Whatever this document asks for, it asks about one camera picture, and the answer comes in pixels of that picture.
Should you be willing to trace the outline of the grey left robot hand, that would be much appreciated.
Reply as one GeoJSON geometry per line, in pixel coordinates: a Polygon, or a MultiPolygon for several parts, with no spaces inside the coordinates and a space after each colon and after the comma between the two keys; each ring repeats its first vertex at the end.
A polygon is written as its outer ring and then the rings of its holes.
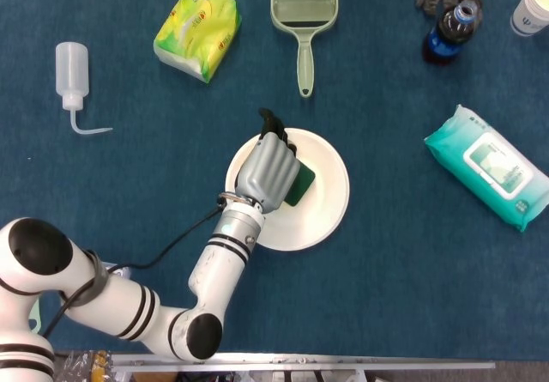
{"type": "Polygon", "coordinates": [[[238,171],[235,193],[259,204],[264,214],[277,210],[299,174],[297,148],[288,140],[281,119],[260,108],[262,130],[238,171]]]}

